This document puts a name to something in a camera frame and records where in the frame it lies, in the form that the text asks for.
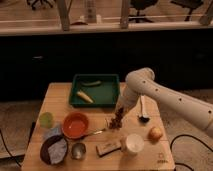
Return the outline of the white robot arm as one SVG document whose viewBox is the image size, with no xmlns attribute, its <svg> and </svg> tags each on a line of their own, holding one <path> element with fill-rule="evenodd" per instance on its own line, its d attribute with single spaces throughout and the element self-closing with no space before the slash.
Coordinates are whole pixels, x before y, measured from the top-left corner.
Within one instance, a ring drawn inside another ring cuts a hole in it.
<svg viewBox="0 0 213 171">
<path fill-rule="evenodd" d="M 115 109 L 115 123 L 120 126 L 123 117 L 136 106 L 138 98 L 146 95 L 164 103 L 186 121 L 213 138 L 213 104 L 201 101 L 157 84 L 151 68 L 132 71 L 125 78 L 126 86 L 119 95 Z"/>
</svg>

